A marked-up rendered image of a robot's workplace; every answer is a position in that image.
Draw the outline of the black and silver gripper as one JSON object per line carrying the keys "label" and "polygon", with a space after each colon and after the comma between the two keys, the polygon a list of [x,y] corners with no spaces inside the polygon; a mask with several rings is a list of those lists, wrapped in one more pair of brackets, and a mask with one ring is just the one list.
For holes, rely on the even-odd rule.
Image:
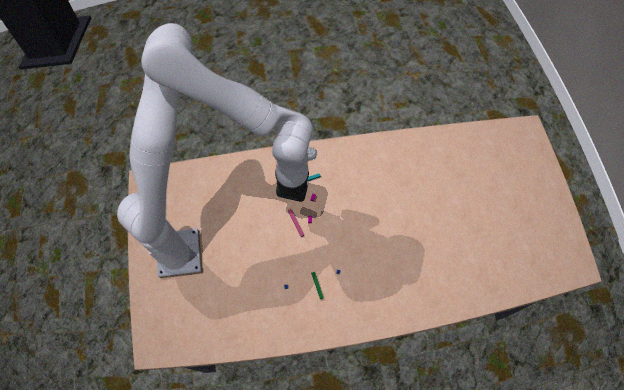
{"label": "black and silver gripper", "polygon": [[[317,157],[317,150],[308,147],[308,161],[314,160]],[[276,194],[278,197],[286,198],[294,201],[302,202],[305,200],[309,182],[308,166],[306,171],[299,177],[290,178],[282,175],[276,165],[275,176],[277,179]]]}

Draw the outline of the green rod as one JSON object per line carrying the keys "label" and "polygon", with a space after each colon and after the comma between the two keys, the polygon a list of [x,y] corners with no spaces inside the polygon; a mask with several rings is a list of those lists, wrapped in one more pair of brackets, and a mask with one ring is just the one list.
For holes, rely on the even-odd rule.
{"label": "green rod", "polygon": [[322,299],[324,299],[324,297],[322,295],[322,292],[321,292],[321,289],[320,289],[320,286],[319,286],[316,274],[315,274],[315,272],[312,272],[311,274],[312,274],[312,277],[313,277],[313,280],[314,280],[314,283],[315,283],[315,286],[316,286],[319,298],[320,298],[320,300],[322,300]]}

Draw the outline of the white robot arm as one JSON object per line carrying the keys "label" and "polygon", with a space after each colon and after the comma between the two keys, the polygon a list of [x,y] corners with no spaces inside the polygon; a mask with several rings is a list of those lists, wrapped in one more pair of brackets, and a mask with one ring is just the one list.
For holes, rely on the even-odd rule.
{"label": "white robot arm", "polygon": [[278,123],[272,154],[279,172],[290,178],[307,169],[313,126],[305,115],[275,105],[253,89],[205,67],[193,55],[189,33],[178,24],[165,24],[151,33],[142,68],[144,86],[130,144],[130,164],[139,193],[122,200],[117,218],[156,261],[175,270],[190,257],[189,247],[166,219],[178,93],[218,110],[258,136],[267,135]]}

